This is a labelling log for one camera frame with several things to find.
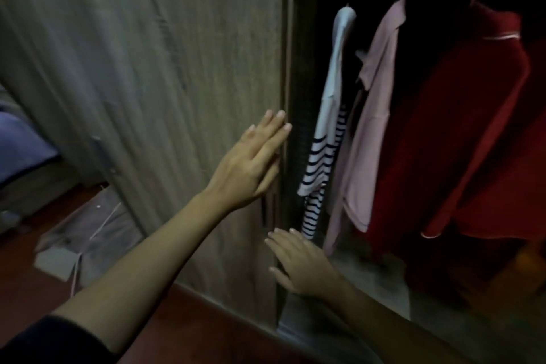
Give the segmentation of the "person's left forearm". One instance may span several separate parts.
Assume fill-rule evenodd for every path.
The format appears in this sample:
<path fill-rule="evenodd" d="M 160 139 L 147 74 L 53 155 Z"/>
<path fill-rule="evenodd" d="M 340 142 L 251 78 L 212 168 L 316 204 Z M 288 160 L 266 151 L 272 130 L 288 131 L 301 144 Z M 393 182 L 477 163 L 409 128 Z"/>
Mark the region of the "person's left forearm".
<path fill-rule="evenodd" d="M 146 326 L 184 265 L 230 212 L 221 194 L 205 190 L 54 316 L 124 353 Z"/>

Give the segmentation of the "person's right hand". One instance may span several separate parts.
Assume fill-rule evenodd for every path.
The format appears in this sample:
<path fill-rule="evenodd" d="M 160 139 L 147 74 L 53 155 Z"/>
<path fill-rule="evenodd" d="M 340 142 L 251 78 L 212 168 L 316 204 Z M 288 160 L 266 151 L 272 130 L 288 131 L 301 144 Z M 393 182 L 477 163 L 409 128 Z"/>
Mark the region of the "person's right hand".
<path fill-rule="evenodd" d="M 304 297 L 320 299 L 331 302 L 338 297 L 341 276 L 333 268 L 324 252 L 304 237 L 296 229 L 290 229 L 298 235 L 304 243 L 303 254 L 275 254 L 273 252 L 273 231 L 268 233 L 265 239 L 266 246 L 275 255 L 280 266 L 272 266 L 285 273 L 299 293 Z"/>

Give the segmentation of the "person's left hand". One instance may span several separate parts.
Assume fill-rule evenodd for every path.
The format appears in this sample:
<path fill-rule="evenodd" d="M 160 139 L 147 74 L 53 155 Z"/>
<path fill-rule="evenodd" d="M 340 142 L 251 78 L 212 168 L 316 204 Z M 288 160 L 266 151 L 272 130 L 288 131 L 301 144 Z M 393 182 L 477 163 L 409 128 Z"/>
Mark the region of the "person's left hand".
<path fill-rule="evenodd" d="M 281 148 L 291 129 L 292 125 L 286 121 L 279 138 L 283 142 L 273 155 L 255 155 L 255 140 L 252 144 L 241 144 L 241 138 L 226 153 L 205 189 L 220 213 L 226 215 L 257 199 L 256 189 L 267 164 L 272 158 L 281 157 Z"/>

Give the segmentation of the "wooden sliding wardrobe door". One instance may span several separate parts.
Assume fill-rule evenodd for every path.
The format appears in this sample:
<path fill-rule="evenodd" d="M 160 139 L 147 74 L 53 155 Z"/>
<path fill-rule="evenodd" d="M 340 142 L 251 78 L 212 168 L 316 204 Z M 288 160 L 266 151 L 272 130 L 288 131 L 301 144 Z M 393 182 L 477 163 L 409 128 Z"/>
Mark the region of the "wooden sliding wardrobe door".
<path fill-rule="evenodd" d="M 286 109 L 287 0 L 0 0 L 3 84 L 116 214 L 81 277 L 151 236 L 267 110 Z"/>

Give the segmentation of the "dark sleeve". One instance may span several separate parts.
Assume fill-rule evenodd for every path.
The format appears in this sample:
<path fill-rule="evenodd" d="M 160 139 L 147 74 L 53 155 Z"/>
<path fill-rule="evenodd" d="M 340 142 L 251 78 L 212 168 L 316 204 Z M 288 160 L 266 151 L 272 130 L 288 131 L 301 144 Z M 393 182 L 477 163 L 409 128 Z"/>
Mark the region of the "dark sleeve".
<path fill-rule="evenodd" d="M 0 364 L 117 364 L 95 335 L 77 324 L 48 315 L 0 348 Z"/>

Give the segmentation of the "pink shirt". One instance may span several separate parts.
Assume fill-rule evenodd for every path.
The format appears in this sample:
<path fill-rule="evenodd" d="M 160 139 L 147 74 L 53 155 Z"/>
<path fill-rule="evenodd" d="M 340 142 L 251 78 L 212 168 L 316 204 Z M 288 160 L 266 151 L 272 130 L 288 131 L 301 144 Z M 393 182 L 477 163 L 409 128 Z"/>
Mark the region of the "pink shirt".
<path fill-rule="evenodd" d="M 369 51 L 358 51 L 363 63 L 359 92 L 348 124 L 357 122 L 353 135 L 345 134 L 335 165 L 330 220 L 323 251 L 331 256 L 342 227 L 350 221 L 360 232 L 371 222 L 380 154 L 390 117 L 399 28 L 406 21 L 406 0 L 396 1 L 382 18 Z"/>

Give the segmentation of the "person's right forearm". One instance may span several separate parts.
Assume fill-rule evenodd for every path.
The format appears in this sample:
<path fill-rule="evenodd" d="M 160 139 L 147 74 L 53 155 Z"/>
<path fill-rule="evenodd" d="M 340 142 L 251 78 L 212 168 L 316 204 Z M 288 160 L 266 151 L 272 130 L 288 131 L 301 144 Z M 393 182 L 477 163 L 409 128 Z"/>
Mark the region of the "person's right forearm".
<path fill-rule="evenodd" d="M 474 364 L 443 340 L 377 302 L 344 278 L 325 299 L 383 364 Z"/>

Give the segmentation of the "red shirt with white piping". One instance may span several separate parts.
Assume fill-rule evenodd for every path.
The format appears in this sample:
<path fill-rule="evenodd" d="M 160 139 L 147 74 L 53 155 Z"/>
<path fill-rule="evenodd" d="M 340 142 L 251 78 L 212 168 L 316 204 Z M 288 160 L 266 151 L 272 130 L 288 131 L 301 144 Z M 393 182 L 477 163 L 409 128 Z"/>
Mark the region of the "red shirt with white piping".
<path fill-rule="evenodd" d="M 444 29 L 415 83 L 397 76 L 366 239 L 378 252 L 439 237 L 506 127 L 530 72 L 522 17 L 481 3 Z"/>

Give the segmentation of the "wooden wardrobe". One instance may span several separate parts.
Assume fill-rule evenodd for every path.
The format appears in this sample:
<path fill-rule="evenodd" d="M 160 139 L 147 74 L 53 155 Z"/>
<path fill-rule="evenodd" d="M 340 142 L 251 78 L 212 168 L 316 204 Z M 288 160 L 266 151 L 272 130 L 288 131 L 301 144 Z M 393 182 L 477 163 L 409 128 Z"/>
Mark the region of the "wooden wardrobe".
<path fill-rule="evenodd" d="M 287 1 L 286 96 L 294 132 L 284 227 L 301 231 L 304 198 L 297 189 L 318 118 L 335 16 L 345 6 L 357 14 L 342 61 L 345 134 L 353 135 L 357 122 L 348 124 L 349 115 L 364 89 L 358 51 L 369 51 L 379 23 L 398 0 Z M 479 364 L 546 364 L 546 38 L 524 42 L 521 29 L 520 39 L 529 76 L 443 233 L 436 238 L 413 233 L 394 249 L 378 252 L 366 232 L 347 221 L 328 256 L 359 290 Z M 342 141 L 311 240 L 320 249 Z"/>

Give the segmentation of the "bed with blue sheet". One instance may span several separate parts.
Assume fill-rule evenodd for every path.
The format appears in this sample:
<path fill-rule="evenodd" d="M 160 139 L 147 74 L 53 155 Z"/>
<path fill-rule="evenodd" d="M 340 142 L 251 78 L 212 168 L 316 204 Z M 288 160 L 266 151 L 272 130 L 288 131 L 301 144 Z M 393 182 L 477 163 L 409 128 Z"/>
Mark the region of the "bed with blue sheet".
<path fill-rule="evenodd" d="M 0 236 L 81 183 L 0 84 Z"/>

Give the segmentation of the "white navy striped shirt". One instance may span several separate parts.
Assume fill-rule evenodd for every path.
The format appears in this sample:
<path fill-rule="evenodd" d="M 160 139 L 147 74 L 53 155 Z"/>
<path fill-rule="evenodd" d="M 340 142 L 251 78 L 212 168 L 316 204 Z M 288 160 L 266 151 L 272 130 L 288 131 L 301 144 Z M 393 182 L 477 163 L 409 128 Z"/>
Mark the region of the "white navy striped shirt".
<path fill-rule="evenodd" d="M 304 198 L 301 234 L 312 240 L 318 227 L 326 186 L 346 130 L 342 103 L 342 61 L 345 43 L 357 18 L 349 6 L 338 10 L 332 26 L 332 50 L 309 157 L 297 195 Z"/>

